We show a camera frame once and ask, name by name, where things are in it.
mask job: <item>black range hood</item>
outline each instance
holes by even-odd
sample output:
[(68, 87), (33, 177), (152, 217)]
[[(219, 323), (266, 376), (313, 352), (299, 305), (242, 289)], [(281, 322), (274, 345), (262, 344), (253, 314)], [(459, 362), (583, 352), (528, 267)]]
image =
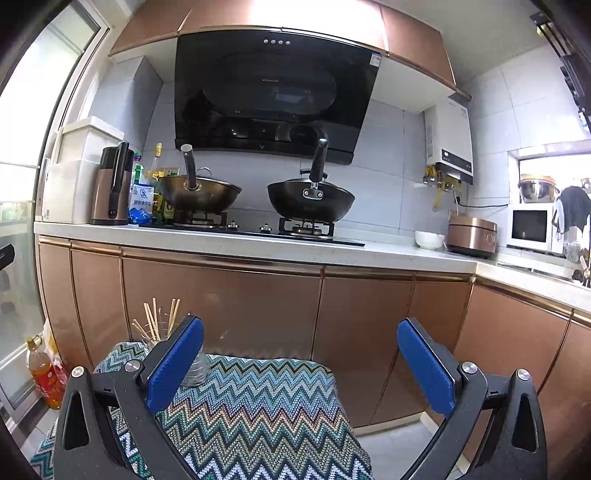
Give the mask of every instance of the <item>black range hood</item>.
[(224, 30), (178, 38), (176, 147), (312, 158), (348, 165), (381, 55), (299, 33)]

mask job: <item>water heater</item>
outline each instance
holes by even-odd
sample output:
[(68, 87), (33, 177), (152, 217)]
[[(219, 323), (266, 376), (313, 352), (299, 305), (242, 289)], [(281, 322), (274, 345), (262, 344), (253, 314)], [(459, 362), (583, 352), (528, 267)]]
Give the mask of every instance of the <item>water heater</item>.
[(472, 137), (468, 110), (445, 98), (425, 110), (427, 165), (472, 185)]

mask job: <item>lower cabinet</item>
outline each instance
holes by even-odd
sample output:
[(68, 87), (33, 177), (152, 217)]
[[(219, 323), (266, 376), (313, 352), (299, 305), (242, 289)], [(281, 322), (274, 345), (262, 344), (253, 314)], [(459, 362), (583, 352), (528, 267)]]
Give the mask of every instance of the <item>lower cabinet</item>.
[[(567, 320), (541, 308), (474, 286), (454, 356), (488, 374), (525, 368), (540, 387), (564, 336)], [(471, 460), (486, 429), (488, 412), (476, 424), (464, 455)]]
[(62, 360), (70, 369), (82, 365), (92, 370), (76, 310), (69, 242), (63, 247), (40, 242), (39, 263), (47, 316)]
[[(408, 312), (438, 343), (453, 352), (460, 335), (468, 283), (418, 281)], [(388, 386), (372, 423), (400, 419), (422, 412), (427, 400), (404, 357), (398, 353)]]
[(371, 422), (397, 351), (412, 281), (325, 278), (312, 360), (335, 374), (353, 427)]
[(118, 256), (72, 249), (80, 326), (95, 366), (116, 343), (129, 341), (120, 263)]
[(571, 322), (539, 399), (549, 477), (572, 478), (569, 470), (581, 455), (588, 458), (591, 439), (591, 328)]
[(310, 359), (320, 267), (317, 276), (306, 276), (122, 261), (129, 321), (146, 324), (144, 302), (152, 305), (153, 297), (165, 311), (181, 299), (177, 322), (188, 313), (202, 319), (207, 353)]

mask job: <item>gas stove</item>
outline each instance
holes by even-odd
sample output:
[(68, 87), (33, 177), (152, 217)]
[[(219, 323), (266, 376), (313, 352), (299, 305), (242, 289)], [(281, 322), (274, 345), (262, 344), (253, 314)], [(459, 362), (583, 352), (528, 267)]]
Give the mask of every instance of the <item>gas stove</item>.
[(204, 212), (175, 212), (172, 223), (143, 224), (142, 228), (158, 228), (165, 230), (181, 230), (203, 233), (223, 233), (227, 235), (243, 235), (267, 238), (290, 238), (299, 241), (319, 242), (336, 245), (353, 245), (363, 247), (365, 244), (353, 240), (335, 237), (334, 223), (316, 223), (308, 221), (293, 221), (286, 218), (279, 219), (277, 229), (267, 223), (258, 232), (240, 230), (240, 226), (233, 220), (228, 223), (228, 213), (218, 215)]

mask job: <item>beverage bottle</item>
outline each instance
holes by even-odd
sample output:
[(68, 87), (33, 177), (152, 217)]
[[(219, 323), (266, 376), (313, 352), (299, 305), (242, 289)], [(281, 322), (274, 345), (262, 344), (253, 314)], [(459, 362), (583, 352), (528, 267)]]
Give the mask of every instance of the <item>beverage bottle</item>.
[(47, 406), (57, 410), (61, 407), (65, 387), (57, 377), (49, 355), (39, 350), (35, 338), (29, 337), (27, 339), (27, 348), (27, 368), (41, 391)]

